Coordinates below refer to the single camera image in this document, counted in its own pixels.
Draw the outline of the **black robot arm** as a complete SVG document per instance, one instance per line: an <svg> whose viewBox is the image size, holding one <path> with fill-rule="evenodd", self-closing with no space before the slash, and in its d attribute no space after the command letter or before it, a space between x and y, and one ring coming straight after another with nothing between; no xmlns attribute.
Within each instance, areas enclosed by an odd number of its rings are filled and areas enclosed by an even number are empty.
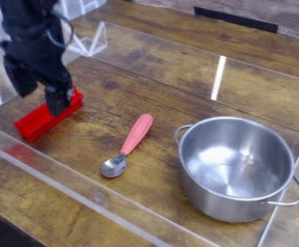
<svg viewBox="0 0 299 247"><path fill-rule="evenodd" d="M0 0L1 26L9 36L0 41L3 69L21 97L41 83L51 116L68 108L72 79L62 62L64 38L57 0Z"/></svg>

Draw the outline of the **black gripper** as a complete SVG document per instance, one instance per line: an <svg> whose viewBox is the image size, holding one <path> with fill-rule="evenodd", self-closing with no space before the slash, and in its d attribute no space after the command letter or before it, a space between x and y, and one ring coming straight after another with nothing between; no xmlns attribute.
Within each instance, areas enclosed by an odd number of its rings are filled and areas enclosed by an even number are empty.
<svg viewBox="0 0 299 247"><path fill-rule="evenodd" d="M64 48L53 44L62 42L61 26L53 24L43 32L30 37L11 37L1 41L5 52L3 69L18 96L27 96L37 88L45 87L45 101L51 116L69 107L73 96L70 75L61 63Z"/></svg>

